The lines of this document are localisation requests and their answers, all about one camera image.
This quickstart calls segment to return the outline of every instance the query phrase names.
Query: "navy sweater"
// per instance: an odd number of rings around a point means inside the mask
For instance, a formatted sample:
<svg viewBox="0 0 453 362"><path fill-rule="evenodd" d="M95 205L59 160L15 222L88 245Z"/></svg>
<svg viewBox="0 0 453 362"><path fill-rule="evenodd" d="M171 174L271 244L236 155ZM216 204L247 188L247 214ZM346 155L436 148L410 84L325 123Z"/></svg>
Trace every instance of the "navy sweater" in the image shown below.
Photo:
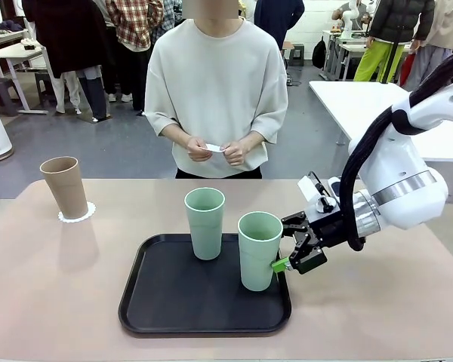
<svg viewBox="0 0 453 362"><path fill-rule="evenodd" d="M271 34L281 50L287 30L305 11L303 0L257 0L255 25Z"/></svg>

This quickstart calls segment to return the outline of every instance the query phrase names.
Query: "backpack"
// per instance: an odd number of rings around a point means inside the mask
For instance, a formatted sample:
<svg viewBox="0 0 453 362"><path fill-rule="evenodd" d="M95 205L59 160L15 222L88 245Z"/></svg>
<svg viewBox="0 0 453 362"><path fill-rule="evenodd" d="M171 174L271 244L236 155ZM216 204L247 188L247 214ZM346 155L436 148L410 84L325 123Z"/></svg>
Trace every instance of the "backpack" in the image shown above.
<svg viewBox="0 0 453 362"><path fill-rule="evenodd" d="M322 69L324 68L325 63L325 54L327 49L325 47L324 37L321 38L320 42L314 47L314 51L312 52L312 64Z"/></svg>

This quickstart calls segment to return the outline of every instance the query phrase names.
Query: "red plaid shirt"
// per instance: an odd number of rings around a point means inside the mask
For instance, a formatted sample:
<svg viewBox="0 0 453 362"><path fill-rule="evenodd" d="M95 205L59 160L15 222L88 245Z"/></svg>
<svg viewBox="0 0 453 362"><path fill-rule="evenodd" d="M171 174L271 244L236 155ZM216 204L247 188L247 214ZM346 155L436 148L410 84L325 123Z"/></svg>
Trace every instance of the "red plaid shirt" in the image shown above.
<svg viewBox="0 0 453 362"><path fill-rule="evenodd" d="M162 0L106 0L106 5L121 42L151 47L149 32L163 21Z"/></svg>

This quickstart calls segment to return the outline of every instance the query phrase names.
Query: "beige jacket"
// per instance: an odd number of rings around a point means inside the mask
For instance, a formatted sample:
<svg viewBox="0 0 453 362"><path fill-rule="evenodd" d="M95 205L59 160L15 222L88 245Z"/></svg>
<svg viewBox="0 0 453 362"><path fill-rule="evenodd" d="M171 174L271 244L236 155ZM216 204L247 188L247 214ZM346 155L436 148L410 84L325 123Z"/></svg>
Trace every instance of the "beige jacket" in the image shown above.
<svg viewBox="0 0 453 362"><path fill-rule="evenodd" d="M435 17L424 45L453 50L453 0L437 0Z"/></svg>

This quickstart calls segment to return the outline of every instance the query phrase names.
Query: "plaid shirt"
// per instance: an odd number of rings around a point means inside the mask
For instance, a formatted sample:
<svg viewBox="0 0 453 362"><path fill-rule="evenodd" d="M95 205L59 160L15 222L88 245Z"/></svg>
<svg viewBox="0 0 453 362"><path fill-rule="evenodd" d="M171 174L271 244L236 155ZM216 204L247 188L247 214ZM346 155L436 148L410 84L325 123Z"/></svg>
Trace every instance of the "plaid shirt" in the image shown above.
<svg viewBox="0 0 453 362"><path fill-rule="evenodd" d="M163 0L165 8L165 19L162 24L151 31L151 43L155 44L168 30L174 28L174 6L180 1Z"/></svg>
<svg viewBox="0 0 453 362"><path fill-rule="evenodd" d="M106 0L122 43L149 49L149 32L163 21L163 0Z"/></svg>

